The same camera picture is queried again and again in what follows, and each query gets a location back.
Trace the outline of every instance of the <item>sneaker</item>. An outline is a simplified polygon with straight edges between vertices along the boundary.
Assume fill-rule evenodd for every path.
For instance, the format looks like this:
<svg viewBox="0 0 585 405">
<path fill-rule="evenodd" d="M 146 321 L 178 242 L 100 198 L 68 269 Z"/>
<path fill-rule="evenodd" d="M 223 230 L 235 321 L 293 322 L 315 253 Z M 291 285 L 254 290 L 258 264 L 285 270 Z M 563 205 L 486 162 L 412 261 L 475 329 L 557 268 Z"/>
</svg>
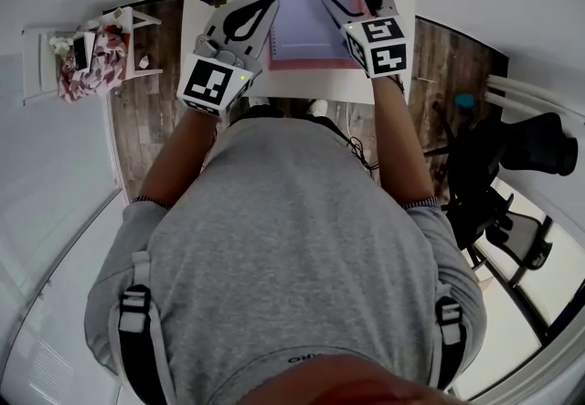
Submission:
<svg viewBox="0 0 585 405">
<path fill-rule="evenodd" d="M 268 98 L 265 98 L 263 96 L 249 96 L 248 103 L 250 104 L 251 108 L 253 108 L 254 106 L 271 105 L 271 102 L 268 101 Z"/>
<path fill-rule="evenodd" d="M 326 100 L 315 100 L 309 106 L 307 114 L 311 114 L 314 117 L 324 117 L 327 115 L 327 105 Z"/>
</svg>

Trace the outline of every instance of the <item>desk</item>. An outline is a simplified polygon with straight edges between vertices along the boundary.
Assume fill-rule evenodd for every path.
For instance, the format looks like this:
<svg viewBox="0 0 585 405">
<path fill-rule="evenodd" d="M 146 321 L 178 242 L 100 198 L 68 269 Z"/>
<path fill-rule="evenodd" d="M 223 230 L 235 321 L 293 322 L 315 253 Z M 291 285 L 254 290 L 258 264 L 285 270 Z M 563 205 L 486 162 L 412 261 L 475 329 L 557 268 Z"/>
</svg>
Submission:
<svg viewBox="0 0 585 405">
<path fill-rule="evenodd" d="M 409 70 L 401 74 L 401 78 L 404 82 L 405 98 L 408 102 L 414 50 L 415 0 L 395 1 L 407 30 Z M 186 54 L 195 49 L 195 39 L 203 33 L 205 24 L 214 10 L 214 7 L 210 7 L 200 0 L 185 0 L 181 34 L 181 64 L 183 64 Z M 268 70 L 267 56 L 266 45 L 264 45 L 260 57 L 264 69 L 254 81 L 254 87 L 248 91 L 248 96 L 374 103 L 371 82 L 361 69 Z"/>
</svg>

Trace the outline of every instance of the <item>gray t-shirt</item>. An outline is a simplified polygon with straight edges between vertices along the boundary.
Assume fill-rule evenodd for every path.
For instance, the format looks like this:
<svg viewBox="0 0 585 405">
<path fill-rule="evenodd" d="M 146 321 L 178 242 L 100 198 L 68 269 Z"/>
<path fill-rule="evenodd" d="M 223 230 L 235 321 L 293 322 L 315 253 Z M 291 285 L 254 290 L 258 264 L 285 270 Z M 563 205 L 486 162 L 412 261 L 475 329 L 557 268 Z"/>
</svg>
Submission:
<svg viewBox="0 0 585 405">
<path fill-rule="evenodd" d="M 464 363 L 482 295 L 448 220 L 404 210 L 341 138 L 294 119 L 248 119 L 218 139 L 166 211 L 131 204 L 88 301 L 88 345 L 114 371 L 107 324 L 148 250 L 178 404 L 228 404 L 300 361 L 350 353 L 427 383 L 440 286 L 463 309 Z"/>
</svg>

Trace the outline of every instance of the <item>wooden floor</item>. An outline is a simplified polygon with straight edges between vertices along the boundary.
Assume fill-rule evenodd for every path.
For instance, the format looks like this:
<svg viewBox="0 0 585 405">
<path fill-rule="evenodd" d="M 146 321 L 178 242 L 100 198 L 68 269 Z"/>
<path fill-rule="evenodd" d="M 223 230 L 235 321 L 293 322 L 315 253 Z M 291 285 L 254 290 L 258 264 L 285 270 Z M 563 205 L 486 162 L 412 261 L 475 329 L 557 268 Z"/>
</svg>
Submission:
<svg viewBox="0 0 585 405">
<path fill-rule="evenodd" d="M 134 47 L 136 61 L 148 55 L 150 68 L 163 69 L 164 73 L 125 81 L 120 91 L 112 95 L 113 126 L 129 198 L 138 195 L 148 169 L 178 121 L 175 95 L 179 82 L 183 0 L 161 0 L 134 8 L 163 22 L 161 26 L 137 30 Z M 417 19 L 414 58 L 409 108 L 425 151 L 446 145 L 446 135 L 432 110 L 435 101 L 446 111 L 453 128 L 460 121 L 452 106 L 453 98 L 459 93 L 471 93 L 478 99 L 477 118 L 490 113 L 490 105 L 481 101 L 485 81 L 492 72 L 505 76 L 505 56 L 450 29 Z M 287 115 L 298 114 L 308 103 L 271 101 Z M 247 108 L 244 99 L 218 126 L 218 131 Z M 370 163 L 376 162 L 373 106 L 330 101 L 327 115 L 344 134 L 351 134 L 363 143 L 364 155 Z M 445 157 L 429 160 L 433 175 L 444 161 Z M 444 200 L 446 183 L 437 186 L 436 191 Z"/>
</svg>

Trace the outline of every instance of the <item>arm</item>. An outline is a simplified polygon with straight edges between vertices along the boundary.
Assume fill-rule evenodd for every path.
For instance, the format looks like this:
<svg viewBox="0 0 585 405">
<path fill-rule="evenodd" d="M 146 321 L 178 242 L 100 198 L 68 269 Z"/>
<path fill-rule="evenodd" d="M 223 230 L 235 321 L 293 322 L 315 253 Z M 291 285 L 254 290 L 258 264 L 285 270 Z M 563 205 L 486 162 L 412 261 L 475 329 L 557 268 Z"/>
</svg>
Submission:
<svg viewBox="0 0 585 405">
<path fill-rule="evenodd" d="M 437 263 L 440 286 L 462 308 L 467 340 L 460 372 L 466 369 L 479 353 L 487 327 L 484 297 L 477 277 L 462 256 L 447 217 L 437 208 L 415 207 L 406 210 L 431 244 Z"/>
<path fill-rule="evenodd" d="M 397 84 L 373 79 L 382 188 L 400 205 L 434 197 L 434 188 L 409 108 Z"/>
<path fill-rule="evenodd" d="M 96 359 L 115 374 L 108 337 L 112 306 L 133 284 L 132 254 L 146 250 L 168 210 L 153 202 L 135 202 L 124 209 L 122 225 L 101 266 L 85 308 L 85 338 Z"/>
<path fill-rule="evenodd" d="M 139 195 L 172 207 L 199 176 L 217 122 L 217 118 L 202 112 L 185 111 L 154 160 Z"/>
</svg>

